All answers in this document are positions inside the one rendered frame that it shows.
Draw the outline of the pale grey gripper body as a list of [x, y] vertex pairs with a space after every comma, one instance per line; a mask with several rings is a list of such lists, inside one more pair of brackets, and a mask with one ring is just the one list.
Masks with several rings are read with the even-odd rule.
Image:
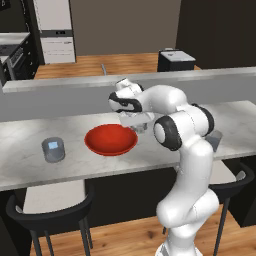
[[135, 127], [144, 123], [149, 123], [155, 118], [152, 112], [129, 113], [121, 112], [119, 114], [120, 123], [124, 127]]

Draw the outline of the red bowl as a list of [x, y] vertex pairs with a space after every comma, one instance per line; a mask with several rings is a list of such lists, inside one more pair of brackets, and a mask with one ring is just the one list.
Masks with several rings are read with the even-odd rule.
[[138, 136], [129, 127], [120, 124], [104, 124], [89, 130], [84, 137], [85, 145], [103, 156], [118, 156], [136, 146]]

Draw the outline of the black box with grey top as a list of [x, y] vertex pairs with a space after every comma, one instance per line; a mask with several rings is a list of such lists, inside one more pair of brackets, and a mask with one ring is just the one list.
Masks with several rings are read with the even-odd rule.
[[189, 54], [176, 49], [160, 50], [158, 52], [158, 72], [193, 70], [196, 59]]

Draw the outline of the black chair with white seat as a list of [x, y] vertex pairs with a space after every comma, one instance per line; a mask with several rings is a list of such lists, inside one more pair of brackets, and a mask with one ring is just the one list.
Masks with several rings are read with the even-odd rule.
[[249, 185], [255, 175], [252, 169], [239, 164], [237, 174], [223, 161], [213, 163], [210, 180], [200, 180], [175, 167], [176, 181], [171, 191], [157, 206], [157, 216], [168, 230], [158, 251], [162, 256], [203, 256], [194, 244], [198, 230], [223, 203], [214, 254], [217, 254], [230, 199]]
[[46, 237], [50, 255], [54, 256], [49, 232], [57, 226], [78, 223], [86, 256], [93, 248], [87, 220], [95, 191], [93, 185], [85, 186], [84, 180], [69, 181], [29, 187], [23, 208], [15, 195], [6, 205], [7, 215], [30, 232], [36, 256], [43, 256], [38, 233]]

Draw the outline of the dark tall cupboards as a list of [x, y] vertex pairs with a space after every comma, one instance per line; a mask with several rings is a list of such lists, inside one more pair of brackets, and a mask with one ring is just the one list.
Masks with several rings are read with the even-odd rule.
[[182, 0], [176, 47], [201, 69], [256, 66], [256, 0]]

